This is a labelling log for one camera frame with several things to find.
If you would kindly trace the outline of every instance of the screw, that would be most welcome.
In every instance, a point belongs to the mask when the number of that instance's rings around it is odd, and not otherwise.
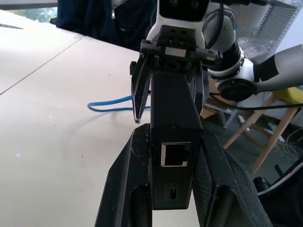
[[[185,45],[185,40],[181,40],[181,41],[180,41],[180,45],[181,45],[181,46],[184,46],[184,45]]]
[[[174,38],[169,38],[169,44],[174,44],[175,43],[175,39]]]

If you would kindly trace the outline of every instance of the black cable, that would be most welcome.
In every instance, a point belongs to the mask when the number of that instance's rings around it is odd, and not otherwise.
[[[217,19],[217,29],[214,32],[214,35],[211,39],[211,41],[206,45],[206,49],[212,48],[212,46],[217,42],[219,35],[221,33],[222,27],[223,27],[223,21],[224,21],[224,5],[220,3],[220,9],[219,9],[219,18]]]
[[[222,100],[218,99],[215,97],[217,94],[210,93],[209,96],[211,98],[214,98],[217,100],[219,103],[231,108],[231,109],[236,109],[236,110],[271,110],[271,109],[284,109],[284,108],[293,108],[293,107],[302,107],[303,103],[300,104],[291,104],[291,105],[273,105],[273,106],[261,106],[261,107],[240,107],[236,105],[231,105],[226,102],[223,102]]]

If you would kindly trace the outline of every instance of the zipper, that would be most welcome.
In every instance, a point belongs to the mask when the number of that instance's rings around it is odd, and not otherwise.
[[[115,19],[116,17],[115,17],[115,10],[114,9],[112,9],[112,19]]]

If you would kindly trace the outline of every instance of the window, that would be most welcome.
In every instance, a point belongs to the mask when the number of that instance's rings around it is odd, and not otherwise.
[[[40,23],[49,23],[52,18],[57,17],[57,9],[57,7],[52,7],[39,9],[16,9],[8,11]]]

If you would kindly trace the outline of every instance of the metal rack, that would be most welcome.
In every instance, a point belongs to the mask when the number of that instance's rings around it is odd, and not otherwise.
[[[273,40],[274,45],[269,52],[255,59],[257,63],[265,61],[275,53],[302,6],[302,0],[273,0],[258,27],[258,39]]]

